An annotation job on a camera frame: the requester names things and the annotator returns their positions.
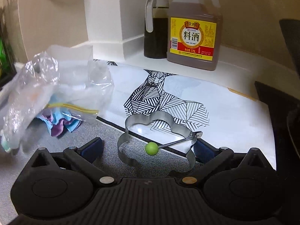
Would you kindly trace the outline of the clear plastic bag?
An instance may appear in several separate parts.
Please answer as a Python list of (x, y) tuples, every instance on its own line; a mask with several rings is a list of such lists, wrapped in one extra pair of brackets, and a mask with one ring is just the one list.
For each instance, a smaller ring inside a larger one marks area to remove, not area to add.
[(1, 90), (1, 148), (20, 147), (39, 114), (59, 111), (65, 120), (93, 121), (111, 99), (113, 80), (93, 47), (50, 46), (27, 62)]

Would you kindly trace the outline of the grey fabric mat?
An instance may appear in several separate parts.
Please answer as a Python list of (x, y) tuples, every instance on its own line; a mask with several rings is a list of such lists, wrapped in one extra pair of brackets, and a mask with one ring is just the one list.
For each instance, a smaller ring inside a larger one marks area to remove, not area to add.
[(14, 182), (12, 224), (203, 224), (199, 192), (167, 178), (114, 177), (94, 166), (101, 138), (62, 152), (38, 148)]

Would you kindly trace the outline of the white geometric deer placemat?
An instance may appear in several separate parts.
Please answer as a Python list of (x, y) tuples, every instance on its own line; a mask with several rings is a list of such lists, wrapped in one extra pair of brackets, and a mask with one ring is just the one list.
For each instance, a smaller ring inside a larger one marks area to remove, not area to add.
[(259, 148), (276, 166), (275, 139), (269, 109), (259, 100), (205, 80), (107, 62), (114, 89), (101, 117), (124, 127), (133, 114), (164, 111), (177, 124), (203, 132), (214, 147), (235, 152)]

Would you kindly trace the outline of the blue purple crumpled wrapper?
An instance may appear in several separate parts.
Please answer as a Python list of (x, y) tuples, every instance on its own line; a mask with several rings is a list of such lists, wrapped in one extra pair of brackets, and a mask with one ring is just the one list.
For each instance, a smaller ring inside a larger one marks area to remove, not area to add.
[(70, 111), (65, 108), (47, 108), (36, 115), (35, 118), (45, 123), (52, 137), (59, 137), (63, 135), (65, 131), (71, 133), (75, 131), (82, 122), (72, 117)]

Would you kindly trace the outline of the green yellow snack bag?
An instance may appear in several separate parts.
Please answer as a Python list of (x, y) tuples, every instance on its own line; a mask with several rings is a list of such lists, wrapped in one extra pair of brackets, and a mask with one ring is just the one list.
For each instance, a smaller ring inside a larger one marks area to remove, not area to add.
[(1, 66), (1, 76), (4, 74), (10, 74), (11, 73), (11, 66), (10, 62), (7, 59), (6, 53), (5, 53), (5, 47), (3, 40), (0, 39), (0, 66)]

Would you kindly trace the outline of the dark soy sauce dispenser bottle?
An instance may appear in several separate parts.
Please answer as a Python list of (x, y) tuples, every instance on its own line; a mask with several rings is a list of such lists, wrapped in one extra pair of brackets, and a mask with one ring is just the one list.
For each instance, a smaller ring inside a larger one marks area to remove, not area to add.
[(144, 56), (167, 58), (169, 0), (147, 0), (145, 5)]

